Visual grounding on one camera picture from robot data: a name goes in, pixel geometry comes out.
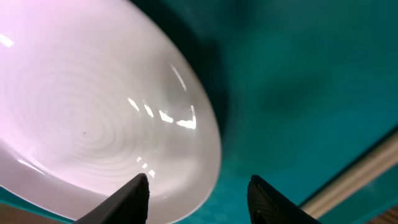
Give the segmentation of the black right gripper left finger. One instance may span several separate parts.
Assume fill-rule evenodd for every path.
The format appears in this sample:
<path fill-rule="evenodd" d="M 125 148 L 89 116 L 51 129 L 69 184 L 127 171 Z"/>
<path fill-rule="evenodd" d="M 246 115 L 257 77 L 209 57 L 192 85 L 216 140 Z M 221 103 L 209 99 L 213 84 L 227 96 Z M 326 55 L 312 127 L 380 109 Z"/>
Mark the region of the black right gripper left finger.
<path fill-rule="evenodd" d="M 138 174 L 73 224 L 145 224 L 149 197 L 147 176 Z"/>

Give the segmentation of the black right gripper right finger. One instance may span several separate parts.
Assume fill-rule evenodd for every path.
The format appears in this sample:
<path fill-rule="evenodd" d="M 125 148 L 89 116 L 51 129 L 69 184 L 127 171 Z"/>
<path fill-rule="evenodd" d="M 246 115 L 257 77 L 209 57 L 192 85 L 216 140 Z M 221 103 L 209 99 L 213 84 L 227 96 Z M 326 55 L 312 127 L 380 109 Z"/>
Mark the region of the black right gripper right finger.
<path fill-rule="evenodd" d="M 259 175 L 252 175 L 247 191 L 252 224 L 320 224 Z"/>

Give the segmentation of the large white plate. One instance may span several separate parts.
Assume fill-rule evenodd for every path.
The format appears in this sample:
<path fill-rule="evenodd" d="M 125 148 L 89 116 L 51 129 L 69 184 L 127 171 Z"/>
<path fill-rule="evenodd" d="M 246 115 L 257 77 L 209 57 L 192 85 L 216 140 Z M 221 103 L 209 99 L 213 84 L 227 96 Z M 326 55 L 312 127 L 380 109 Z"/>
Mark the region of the large white plate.
<path fill-rule="evenodd" d="M 147 221 L 175 223 L 220 164 L 201 83 L 133 3 L 1 0 L 3 188 L 76 220 L 143 173 Z"/>

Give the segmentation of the wooden chopstick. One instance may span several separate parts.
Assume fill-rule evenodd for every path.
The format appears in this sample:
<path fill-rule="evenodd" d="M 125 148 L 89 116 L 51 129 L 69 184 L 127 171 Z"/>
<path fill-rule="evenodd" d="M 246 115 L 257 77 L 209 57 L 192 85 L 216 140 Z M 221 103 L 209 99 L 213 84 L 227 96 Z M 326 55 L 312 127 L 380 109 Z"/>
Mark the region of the wooden chopstick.
<path fill-rule="evenodd" d="M 302 210 L 318 219 L 396 164 L 397 133 L 393 133 L 325 189 L 315 194 L 302 206 Z"/>

